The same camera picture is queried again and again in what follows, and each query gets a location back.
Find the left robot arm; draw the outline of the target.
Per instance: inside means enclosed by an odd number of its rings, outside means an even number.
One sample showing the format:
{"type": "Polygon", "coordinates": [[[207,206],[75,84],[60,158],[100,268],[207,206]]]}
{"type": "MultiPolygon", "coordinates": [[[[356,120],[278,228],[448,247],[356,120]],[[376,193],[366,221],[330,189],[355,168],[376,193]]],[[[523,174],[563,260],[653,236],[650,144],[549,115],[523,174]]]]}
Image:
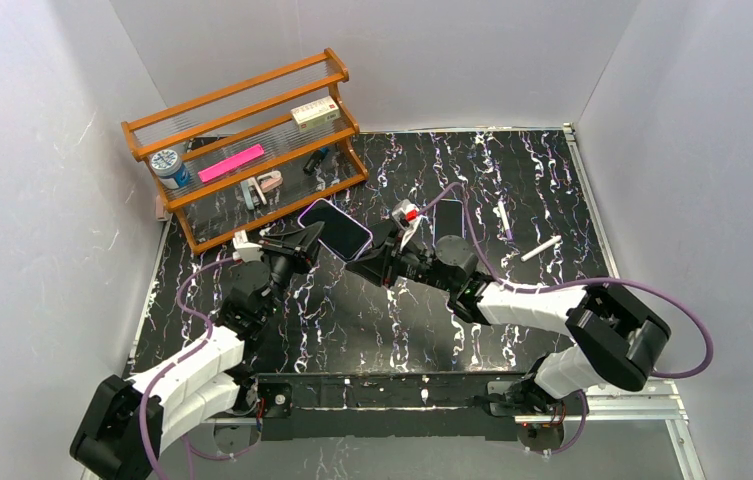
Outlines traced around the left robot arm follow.
{"type": "Polygon", "coordinates": [[[203,420],[235,405],[236,371],[277,313],[291,280],[313,269],[321,222],[256,243],[242,242],[230,258],[233,285],[218,316],[179,307],[200,318],[205,332],[155,367],[127,379],[112,375],[96,388],[69,447],[70,456],[100,479],[165,478],[160,454],[203,420]]]}

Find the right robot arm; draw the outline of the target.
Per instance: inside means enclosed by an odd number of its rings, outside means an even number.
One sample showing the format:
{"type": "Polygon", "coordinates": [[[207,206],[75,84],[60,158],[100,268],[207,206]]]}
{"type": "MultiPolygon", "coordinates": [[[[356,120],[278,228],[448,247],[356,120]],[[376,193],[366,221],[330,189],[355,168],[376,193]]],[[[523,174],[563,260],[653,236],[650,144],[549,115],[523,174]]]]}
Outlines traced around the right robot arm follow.
{"type": "Polygon", "coordinates": [[[540,293],[506,286],[478,267],[467,240],[441,238],[433,249],[408,239],[391,220],[376,224],[376,243],[347,271],[391,287],[398,278],[442,290],[459,319],[481,325],[522,325],[569,337],[570,348],[538,360],[511,386],[507,401],[540,409],[595,385],[641,390],[671,336],[670,327],[615,281],[540,293]]]}

